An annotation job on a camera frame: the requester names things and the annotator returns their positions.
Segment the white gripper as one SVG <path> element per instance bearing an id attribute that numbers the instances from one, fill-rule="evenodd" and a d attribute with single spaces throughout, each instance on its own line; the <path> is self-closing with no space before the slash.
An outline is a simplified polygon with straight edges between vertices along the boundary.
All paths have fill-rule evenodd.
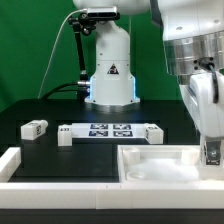
<path id="1" fill-rule="evenodd" d="M 224 139 L 224 75 L 217 72 L 218 102 L 210 73 L 192 75 L 188 85 L 180 85 L 183 102 L 196 128 L 206 140 Z"/>

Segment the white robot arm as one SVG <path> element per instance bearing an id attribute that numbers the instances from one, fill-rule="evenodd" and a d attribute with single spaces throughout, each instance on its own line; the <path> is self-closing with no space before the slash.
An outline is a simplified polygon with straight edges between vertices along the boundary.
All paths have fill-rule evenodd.
<path id="1" fill-rule="evenodd" d="M 90 78 L 94 106 L 127 106 L 136 100 L 130 74 L 129 35 L 118 15 L 152 13 L 163 28 L 167 72 L 178 78 L 183 101 L 201 136 L 224 139 L 224 0 L 73 0 L 96 23 L 96 71 Z"/>

